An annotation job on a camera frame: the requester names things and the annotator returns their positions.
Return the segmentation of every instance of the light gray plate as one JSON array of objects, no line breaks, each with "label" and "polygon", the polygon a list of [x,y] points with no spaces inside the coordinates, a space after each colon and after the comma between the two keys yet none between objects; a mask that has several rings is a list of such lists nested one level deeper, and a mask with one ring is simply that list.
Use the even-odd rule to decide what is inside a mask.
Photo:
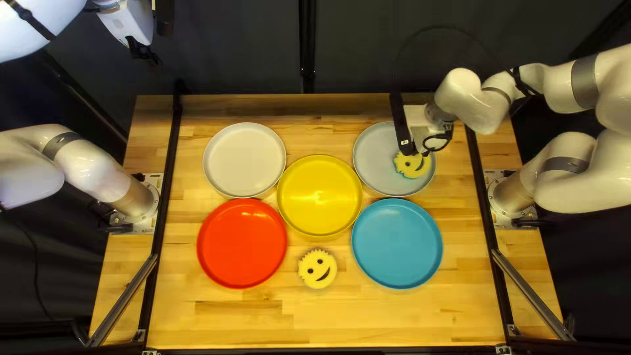
[{"label": "light gray plate", "polygon": [[431,152],[432,166],[418,179],[408,179],[396,172],[392,161],[397,153],[396,133],[392,122],[373,124],[362,132],[353,147],[353,165],[359,178],[376,192],[391,196],[410,196],[421,191],[436,172],[436,155]]}]

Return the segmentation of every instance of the metal rail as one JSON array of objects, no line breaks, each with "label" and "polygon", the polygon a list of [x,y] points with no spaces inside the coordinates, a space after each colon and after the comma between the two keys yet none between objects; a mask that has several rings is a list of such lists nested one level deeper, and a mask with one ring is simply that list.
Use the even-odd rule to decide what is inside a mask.
[{"label": "metal rail", "polygon": [[107,316],[103,319],[103,322],[98,326],[92,337],[85,343],[86,347],[100,346],[114,328],[114,325],[121,318],[123,312],[131,302],[140,286],[147,279],[147,276],[151,273],[158,261],[157,254],[151,254],[140,267],[138,273],[134,276],[131,282],[125,287],[125,291],[122,292],[112,309],[107,313]]},{"label": "metal rail", "polygon": [[508,259],[506,259],[506,257],[498,249],[493,249],[492,254],[493,261],[495,261],[495,263],[502,268],[502,271],[504,271],[504,273],[508,275],[513,282],[515,282],[517,288],[521,291],[524,297],[526,297],[530,305],[534,308],[537,314],[539,314],[541,319],[557,336],[557,338],[560,340],[575,342],[576,339],[572,333],[565,328],[565,325],[563,325],[557,316],[555,316],[548,306],[546,306],[543,300],[537,295],[537,292],[535,292],[526,280],[519,275],[519,272],[517,272],[517,270],[510,264]]}]

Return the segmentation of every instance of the yellow plate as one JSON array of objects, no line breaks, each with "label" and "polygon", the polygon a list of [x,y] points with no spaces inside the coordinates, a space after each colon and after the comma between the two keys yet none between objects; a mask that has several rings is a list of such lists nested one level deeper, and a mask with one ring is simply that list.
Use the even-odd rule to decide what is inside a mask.
[{"label": "yellow plate", "polygon": [[362,184],[355,171],[328,155],[298,159],[281,176],[276,193],[285,222],[315,237],[345,230],[362,209]]}]

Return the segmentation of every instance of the white plate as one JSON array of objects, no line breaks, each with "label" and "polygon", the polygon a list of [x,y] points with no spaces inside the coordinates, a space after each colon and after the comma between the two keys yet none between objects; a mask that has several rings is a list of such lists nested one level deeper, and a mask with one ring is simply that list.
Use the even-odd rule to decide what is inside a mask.
[{"label": "white plate", "polygon": [[244,122],[219,131],[206,146],[206,179],[224,195],[248,198],[269,190],[285,170],[285,146],[262,124]]},{"label": "white plate", "polygon": [[391,196],[410,196],[421,191],[436,171],[436,155],[431,152],[430,170],[417,179],[408,179],[396,172],[394,157],[399,152],[392,122],[380,122],[366,128],[353,147],[353,165],[357,175],[376,192]]}]

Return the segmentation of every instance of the blue plate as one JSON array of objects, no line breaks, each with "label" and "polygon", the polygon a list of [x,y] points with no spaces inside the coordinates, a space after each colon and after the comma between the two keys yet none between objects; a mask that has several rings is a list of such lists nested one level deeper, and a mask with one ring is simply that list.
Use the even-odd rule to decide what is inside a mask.
[{"label": "blue plate", "polygon": [[399,198],[368,206],[355,221],[351,246],[366,275],[392,289],[424,284],[442,259],[442,238],[433,218]]}]

